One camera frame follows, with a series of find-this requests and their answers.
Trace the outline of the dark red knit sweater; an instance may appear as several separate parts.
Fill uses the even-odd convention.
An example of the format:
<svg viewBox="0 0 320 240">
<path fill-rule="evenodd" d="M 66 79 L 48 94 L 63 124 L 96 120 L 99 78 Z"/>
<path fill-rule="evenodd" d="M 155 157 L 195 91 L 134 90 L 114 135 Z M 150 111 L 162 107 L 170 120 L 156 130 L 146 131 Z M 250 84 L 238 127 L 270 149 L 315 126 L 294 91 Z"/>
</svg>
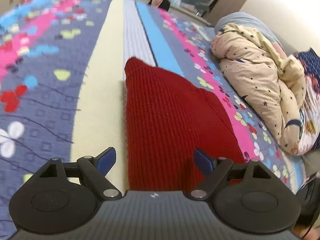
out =
<svg viewBox="0 0 320 240">
<path fill-rule="evenodd" d="M 194 151 L 243 163 L 217 96 L 185 78 L 132 57 L 125 64 L 130 189 L 189 192 L 203 178 Z"/>
</svg>

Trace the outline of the cream star pattern duvet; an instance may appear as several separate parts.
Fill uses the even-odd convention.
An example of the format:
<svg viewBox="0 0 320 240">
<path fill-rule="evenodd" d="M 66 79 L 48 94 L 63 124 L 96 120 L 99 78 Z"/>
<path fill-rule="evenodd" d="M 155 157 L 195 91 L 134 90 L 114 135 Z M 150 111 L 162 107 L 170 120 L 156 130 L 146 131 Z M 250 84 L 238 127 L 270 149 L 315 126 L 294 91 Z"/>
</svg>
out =
<svg viewBox="0 0 320 240">
<path fill-rule="evenodd" d="M 281 55 L 257 28 L 235 23 L 217 31 L 212 53 L 284 152 L 319 150 L 319 89 L 298 59 Z"/>
</svg>

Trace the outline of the colourful floral bed blanket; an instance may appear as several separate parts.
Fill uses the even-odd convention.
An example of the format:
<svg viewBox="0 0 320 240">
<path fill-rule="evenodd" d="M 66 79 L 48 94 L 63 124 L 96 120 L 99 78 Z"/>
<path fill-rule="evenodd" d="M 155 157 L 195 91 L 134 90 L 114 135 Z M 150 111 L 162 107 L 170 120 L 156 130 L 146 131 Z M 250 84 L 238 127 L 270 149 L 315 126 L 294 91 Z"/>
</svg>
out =
<svg viewBox="0 0 320 240">
<path fill-rule="evenodd" d="M 134 0 L 31 0 L 1 16 L 1 239 L 16 232 L 10 198 L 52 157 L 76 161 L 112 146 L 107 178 L 127 190 L 131 57 L 214 93 L 244 159 L 261 159 L 292 192 L 305 184 L 302 159 L 281 152 L 238 97 L 201 27 Z"/>
</svg>

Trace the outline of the navy patterned pillow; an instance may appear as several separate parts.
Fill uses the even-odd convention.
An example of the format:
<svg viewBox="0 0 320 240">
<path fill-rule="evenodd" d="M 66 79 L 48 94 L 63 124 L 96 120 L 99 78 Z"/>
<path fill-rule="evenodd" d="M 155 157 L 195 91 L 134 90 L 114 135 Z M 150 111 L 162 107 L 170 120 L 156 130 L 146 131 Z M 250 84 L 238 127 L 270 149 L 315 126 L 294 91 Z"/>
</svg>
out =
<svg viewBox="0 0 320 240">
<path fill-rule="evenodd" d="M 319 56 L 310 48 L 308 51 L 296 53 L 295 57 L 304 67 L 305 75 L 310 77 L 313 90 L 319 93 Z"/>
</svg>

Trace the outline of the grey blue pillow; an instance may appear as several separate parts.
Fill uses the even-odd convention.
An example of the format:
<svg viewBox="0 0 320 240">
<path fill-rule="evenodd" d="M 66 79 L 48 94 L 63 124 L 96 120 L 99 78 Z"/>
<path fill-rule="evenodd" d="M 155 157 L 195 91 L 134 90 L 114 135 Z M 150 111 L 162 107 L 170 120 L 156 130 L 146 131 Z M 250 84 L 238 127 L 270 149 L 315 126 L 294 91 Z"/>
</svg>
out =
<svg viewBox="0 0 320 240">
<path fill-rule="evenodd" d="M 228 23 L 235 23 L 237 25 L 243 25 L 250 28 L 258 29 L 270 42 L 277 42 L 282 49 L 284 49 L 277 36 L 271 31 L 271 29 L 264 24 L 258 18 L 246 13 L 246 12 L 234 12 L 227 16 L 220 18 L 215 25 L 215 33 L 221 31 Z"/>
</svg>

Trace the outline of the dark bag by windowsill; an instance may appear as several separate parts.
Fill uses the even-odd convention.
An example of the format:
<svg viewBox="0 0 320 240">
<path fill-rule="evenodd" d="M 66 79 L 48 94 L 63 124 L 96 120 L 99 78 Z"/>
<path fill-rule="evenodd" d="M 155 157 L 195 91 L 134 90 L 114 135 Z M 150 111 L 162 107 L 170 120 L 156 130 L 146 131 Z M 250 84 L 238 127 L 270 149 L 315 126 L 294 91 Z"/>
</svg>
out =
<svg viewBox="0 0 320 240">
<path fill-rule="evenodd" d="M 150 0 L 148 5 L 165 11 L 169 11 L 170 9 L 170 2 L 168 0 Z"/>
</svg>

